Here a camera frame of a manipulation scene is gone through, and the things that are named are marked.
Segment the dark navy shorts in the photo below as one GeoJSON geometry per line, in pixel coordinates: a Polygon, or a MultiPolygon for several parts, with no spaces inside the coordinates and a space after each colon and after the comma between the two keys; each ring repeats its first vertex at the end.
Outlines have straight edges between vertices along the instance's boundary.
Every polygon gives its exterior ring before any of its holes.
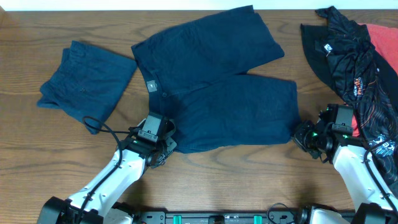
{"type": "Polygon", "coordinates": [[[170,27],[132,52],[178,152],[285,144],[300,122],[295,82],[249,73],[284,56],[252,6],[170,27]]]}

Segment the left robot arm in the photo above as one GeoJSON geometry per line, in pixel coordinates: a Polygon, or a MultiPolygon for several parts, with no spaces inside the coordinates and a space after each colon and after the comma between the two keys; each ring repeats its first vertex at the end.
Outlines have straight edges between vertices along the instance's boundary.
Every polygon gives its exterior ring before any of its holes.
{"type": "Polygon", "coordinates": [[[117,143],[111,161],[77,193],[65,200],[50,198],[40,211],[38,223],[104,223],[124,191],[148,168],[164,165],[177,147],[172,139],[174,121],[153,112],[137,127],[130,127],[122,141],[109,126],[100,125],[117,143]]]}

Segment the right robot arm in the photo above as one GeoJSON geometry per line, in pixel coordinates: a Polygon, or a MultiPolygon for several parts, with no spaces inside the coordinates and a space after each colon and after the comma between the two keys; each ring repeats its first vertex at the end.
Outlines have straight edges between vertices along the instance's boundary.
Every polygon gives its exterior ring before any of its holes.
{"type": "Polygon", "coordinates": [[[329,104],[317,123],[306,120],[292,135],[294,143],[313,159],[326,155],[354,203],[352,223],[397,223],[397,197],[378,172],[371,148],[353,136],[350,106],[329,104]]]}

